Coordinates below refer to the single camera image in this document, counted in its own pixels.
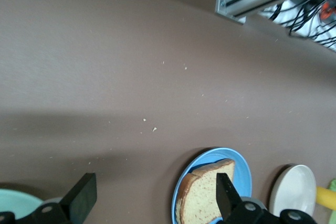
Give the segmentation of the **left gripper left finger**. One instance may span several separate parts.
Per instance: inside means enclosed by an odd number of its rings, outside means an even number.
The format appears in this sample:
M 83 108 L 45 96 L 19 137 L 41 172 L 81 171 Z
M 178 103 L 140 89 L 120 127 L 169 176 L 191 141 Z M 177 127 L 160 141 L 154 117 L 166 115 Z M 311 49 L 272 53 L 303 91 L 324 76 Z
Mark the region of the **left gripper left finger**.
M 96 174 L 85 173 L 60 202 L 42 204 L 20 219 L 12 211 L 3 211 L 1 223 L 84 223 L 96 201 Z

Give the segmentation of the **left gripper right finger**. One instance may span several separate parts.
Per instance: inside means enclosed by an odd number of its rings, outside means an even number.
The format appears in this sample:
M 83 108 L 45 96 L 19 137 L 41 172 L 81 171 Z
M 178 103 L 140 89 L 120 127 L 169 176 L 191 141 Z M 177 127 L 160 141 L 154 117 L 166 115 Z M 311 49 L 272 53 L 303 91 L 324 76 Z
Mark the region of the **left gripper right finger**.
M 315 223 L 300 210 L 285 209 L 276 217 L 255 202 L 242 201 L 226 173 L 216 175 L 216 202 L 222 215 L 219 223 Z

